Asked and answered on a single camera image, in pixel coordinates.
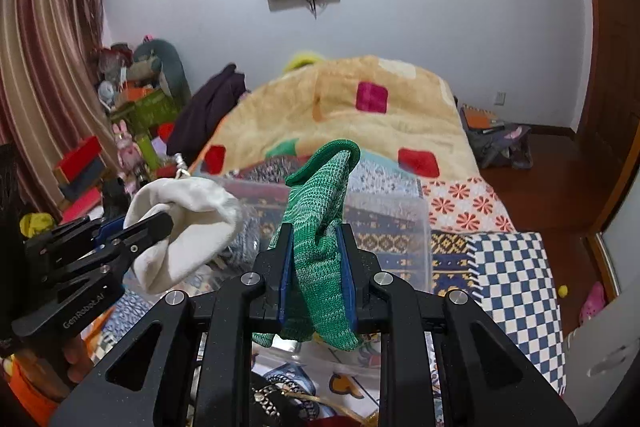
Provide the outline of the person left hand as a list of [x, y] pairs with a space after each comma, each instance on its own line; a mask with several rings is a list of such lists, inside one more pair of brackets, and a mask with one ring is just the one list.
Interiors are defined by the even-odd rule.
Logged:
[[63, 355], [70, 365], [67, 376], [74, 384], [79, 384], [93, 369], [85, 341], [77, 336], [63, 346]]

